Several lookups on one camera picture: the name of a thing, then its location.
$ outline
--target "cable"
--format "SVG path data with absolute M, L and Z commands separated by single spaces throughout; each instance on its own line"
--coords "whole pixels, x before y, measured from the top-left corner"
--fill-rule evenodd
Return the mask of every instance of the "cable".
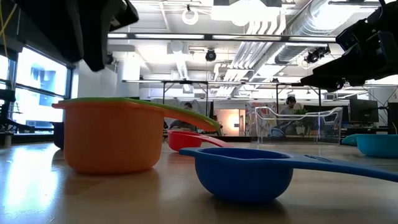
M 379 102 L 381 105 L 384 106 L 384 104 L 381 103 L 376 97 L 374 97 L 374 96 L 372 95 L 372 93 L 370 93 L 367 89 L 365 89 L 365 87 L 362 86 L 362 89 L 365 90 L 367 93 L 369 93 L 377 102 Z
M 393 125 L 393 127 L 395 128 L 395 130 L 396 130 L 396 134 L 398 134 L 396 124 L 394 124 L 394 122 L 392 122 L 392 125 Z
M 386 106 L 386 103 L 390 100 L 390 98 L 393 96 L 393 94 L 397 91 L 398 86 L 396 87 L 396 89 L 391 93 L 390 97 L 386 100 L 386 102 L 384 102 L 383 106 Z
M 304 60 L 301 61 L 301 67 L 306 70 L 315 66 L 315 63 L 313 65 L 309 65 L 309 63 L 307 63 L 307 67 L 304 67 L 304 64 L 303 64 L 304 62 L 305 62 Z
M 1 27 L 4 27 L 4 21 L 2 20 L 1 0 L 0 0 L 0 21 L 1 21 Z M 4 53 L 6 53 L 6 58 L 8 58 L 7 42 L 6 42 L 6 35 L 5 34 L 2 36 L 2 41 L 4 43 Z
M 388 125 L 387 121 L 381 115 L 379 115 L 379 118 L 384 123 L 384 125 Z
M 362 88 L 367 92 L 367 93 L 369 93 L 377 102 L 379 102 L 381 105 L 383 105 L 384 106 L 384 104 L 383 103 L 381 103 L 381 101 L 380 100 L 378 100 L 374 95 L 372 95 L 372 93 L 371 92 L 369 92 L 369 90 L 367 90 L 367 89 L 365 89 L 365 87 L 363 87 L 362 86 Z M 386 109 L 383 109 L 383 112 L 384 112 L 384 114 L 386 115 L 386 116 L 388 116 L 388 114 L 387 114 L 387 112 L 386 112 Z
M 210 13 L 210 12 L 205 12 L 205 11 L 202 11 L 202 10 L 199 10 L 199 9 L 196 9 L 196 11 L 198 11 L 198 12 L 204 14 L 204 15 L 211 16 L 211 13 Z
M 14 4 L 14 7 L 12 8 L 10 14 L 8 15 L 8 18 L 6 19 L 6 22 L 4 23 L 4 26 L 1 28 L 0 35 L 2 35 L 3 32 L 6 30 L 6 27 L 7 27 L 7 25 L 8 25 L 8 22 L 10 21 L 10 19 L 11 19 L 13 13 L 15 12 L 15 9 L 16 9 L 16 8 L 17 8 L 17 4 Z

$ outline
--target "table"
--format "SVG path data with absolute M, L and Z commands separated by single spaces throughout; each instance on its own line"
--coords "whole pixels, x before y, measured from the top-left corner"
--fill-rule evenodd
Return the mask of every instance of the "table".
M 315 154 L 398 171 L 397 160 L 364 157 L 354 147 L 235 146 Z M 197 179 L 194 158 L 174 153 L 167 144 L 153 169 L 132 175 L 76 174 L 53 144 L 1 149 L 0 166 L 0 223 L 398 223 L 397 183 L 295 170 L 289 188 L 273 203 L 238 205 L 214 198 Z

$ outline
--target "ceiling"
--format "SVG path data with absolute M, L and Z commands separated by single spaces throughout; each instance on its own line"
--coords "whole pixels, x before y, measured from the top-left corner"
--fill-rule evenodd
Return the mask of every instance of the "ceiling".
M 246 33 L 248 25 L 236 26 L 231 21 L 215 21 L 211 19 L 212 0 L 190 1 L 192 9 L 200 10 L 198 13 L 198 22 L 194 25 L 188 25 L 182 20 L 182 12 L 186 8 L 186 1 L 131 1 L 136 7 L 140 20 L 128 27 L 123 27 L 117 32 L 169 32 L 169 33 L 196 33 L 196 34 L 243 34 Z M 308 3 L 308 0 L 288 0 L 289 3 L 295 3 L 294 7 L 286 9 L 286 21 L 289 21 L 298 13 L 301 8 Z M 342 26 L 334 30 L 330 35 L 339 34 L 345 27 L 355 23 L 358 19 L 367 17 L 375 8 L 361 9 L 353 14 Z M 134 45 L 143 58 L 145 68 L 142 67 L 141 75 L 144 78 L 165 79 L 167 75 L 174 70 L 176 63 L 172 57 L 167 55 L 166 40 L 110 40 L 109 44 L 130 44 Z M 189 55 L 185 58 L 188 74 L 191 71 L 203 71 L 202 78 L 208 78 L 207 73 L 212 73 L 216 63 L 231 63 L 241 42 L 227 41 L 187 41 Z M 291 77 L 292 80 L 299 80 L 311 74 L 312 69 L 334 58 L 339 57 L 343 51 L 337 44 L 330 44 L 331 55 L 321 59 L 317 64 L 307 68 L 303 63 L 303 57 L 297 57 L 291 66 L 284 68 L 283 77 Z M 217 59 L 214 62 L 207 62 L 205 54 L 207 49 L 214 49 L 217 53 Z

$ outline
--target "wall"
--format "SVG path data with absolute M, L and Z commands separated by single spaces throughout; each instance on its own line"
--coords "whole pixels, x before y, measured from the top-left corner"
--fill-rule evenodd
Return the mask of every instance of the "wall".
M 223 126 L 224 136 L 239 136 L 239 110 L 215 110 L 218 122 Z
M 111 97 L 116 96 L 117 74 L 108 68 L 92 72 L 86 62 L 76 66 L 78 78 L 78 97 Z
M 214 101 L 214 109 L 245 109 L 244 100 L 216 100 Z

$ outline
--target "metal frame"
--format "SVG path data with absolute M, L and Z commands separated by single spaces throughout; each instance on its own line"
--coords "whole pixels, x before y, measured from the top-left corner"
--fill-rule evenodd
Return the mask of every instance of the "metal frame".
M 282 42 L 334 44 L 334 36 L 297 36 L 297 35 L 249 35 L 249 34 L 165 34 L 112 32 L 108 40 L 204 40 L 204 41 L 245 41 L 245 42 Z
M 32 86 L 27 86 L 27 85 L 23 85 L 20 83 L 17 83 L 17 67 L 18 67 L 18 61 L 19 58 L 17 57 L 16 61 L 13 60 L 9 60 L 9 72 L 8 72 L 8 76 L 7 76 L 7 80 L 0 80 L 1 81 L 10 81 L 11 86 L 7 86 L 7 88 L 16 90 L 16 88 L 20 88 L 20 89 L 24 89 L 24 90 L 29 90 L 32 91 L 34 93 L 40 93 L 43 95 L 47 95 L 47 96 L 52 96 L 52 97 L 58 97 L 58 98 L 62 98 L 62 99 L 69 99 L 71 97 L 71 92 L 72 92 L 72 78 L 73 78 L 73 68 L 69 67 L 68 65 L 60 62 L 59 60 L 55 60 L 53 57 L 49 57 L 48 55 L 43 54 L 42 52 L 39 52 L 36 49 L 33 49 L 32 47 L 26 46 L 28 49 L 33 50 L 35 53 L 43 55 L 44 57 L 49 58 L 50 60 L 53 60 L 57 63 L 60 63 L 64 66 L 66 66 L 67 68 L 67 81 L 66 81 L 66 86 L 65 86 L 65 94 L 64 95 L 60 95 L 60 94 L 56 94 L 52 91 L 48 91 L 48 90 L 42 90 L 40 88 L 35 88 Z M 9 114 L 9 118 L 13 119 L 12 115 L 14 113 L 14 106 L 12 105 L 10 110 L 9 110 L 10 114 Z M 53 130 L 52 128 L 37 128 L 36 130 Z
M 162 96 L 162 103 L 164 104 L 164 100 L 165 100 L 165 94 L 166 94 L 166 92 L 172 87 L 172 86 L 174 86 L 174 84 L 175 83 L 179 83 L 179 84 L 189 84 L 189 85 L 192 85 L 192 84 L 205 84 L 206 85 L 206 91 L 203 89 L 203 87 L 202 86 L 200 86 L 200 88 L 203 90 L 203 91 L 205 91 L 205 93 L 206 93 L 206 116 L 208 116 L 208 101 L 209 101 L 209 95 L 208 95 L 208 90 L 209 90 L 209 83 L 208 83 L 208 81 L 191 81 L 191 80 L 164 80 L 164 81 L 162 81 L 162 83 L 163 83 L 163 96 Z M 167 89 L 166 89 L 166 83 L 171 83 L 172 85 L 171 86 L 169 86 Z
M 174 82 L 180 83 L 185 82 L 185 80 L 122 80 L 124 83 L 163 83 L 163 82 Z M 224 82 L 224 81 L 200 81 L 200 80 L 189 80 L 188 82 L 203 83 L 209 85 L 292 85 L 292 86 L 304 86 L 301 83 L 278 83 L 278 82 Z M 363 87 L 397 87 L 397 84 L 364 84 Z

